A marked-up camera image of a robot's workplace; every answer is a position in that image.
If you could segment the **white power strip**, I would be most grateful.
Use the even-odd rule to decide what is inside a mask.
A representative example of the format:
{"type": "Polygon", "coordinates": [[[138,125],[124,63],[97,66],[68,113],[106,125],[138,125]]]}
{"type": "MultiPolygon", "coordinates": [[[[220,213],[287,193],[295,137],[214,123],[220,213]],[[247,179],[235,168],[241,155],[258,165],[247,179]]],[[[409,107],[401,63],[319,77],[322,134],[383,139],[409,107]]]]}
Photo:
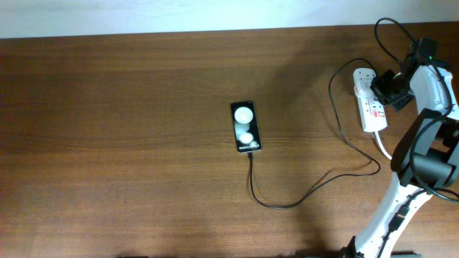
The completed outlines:
{"type": "MultiPolygon", "coordinates": [[[[354,85],[359,80],[368,80],[370,82],[376,78],[374,70],[369,68],[358,68],[353,73],[354,85]]],[[[387,127],[387,119],[383,104],[375,96],[366,98],[356,98],[361,124],[364,132],[375,133],[387,127]]]]}

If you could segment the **black Galaxy flip phone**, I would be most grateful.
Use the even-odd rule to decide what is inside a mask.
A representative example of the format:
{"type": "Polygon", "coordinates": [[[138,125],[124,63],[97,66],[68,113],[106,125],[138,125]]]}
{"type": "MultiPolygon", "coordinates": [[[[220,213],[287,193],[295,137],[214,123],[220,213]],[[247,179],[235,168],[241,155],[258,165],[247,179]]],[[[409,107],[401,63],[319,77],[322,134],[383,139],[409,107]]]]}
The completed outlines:
{"type": "Polygon", "coordinates": [[[234,102],[230,105],[236,149],[238,153],[260,151],[262,143],[253,101],[234,102]]]}

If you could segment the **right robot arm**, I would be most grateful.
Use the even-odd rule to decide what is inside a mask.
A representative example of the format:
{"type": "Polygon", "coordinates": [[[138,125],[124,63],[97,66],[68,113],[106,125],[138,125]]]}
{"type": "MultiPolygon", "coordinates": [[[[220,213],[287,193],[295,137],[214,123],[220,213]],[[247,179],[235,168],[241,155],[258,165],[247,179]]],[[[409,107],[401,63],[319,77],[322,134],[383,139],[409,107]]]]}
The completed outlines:
{"type": "Polygon", "coordinates": [[[392,179],[369,225],[341,250],[342,257],[390,257],[394,244],[417,210],[433,196],[452,202],[449,186],[458,179],[458,103],[448,66],[435,59],[437,43],[411,43],[399,73],[354,73],[354,92],[362,113],[396,110],[415,100],[418,116],[391,159],[392,179]]]}

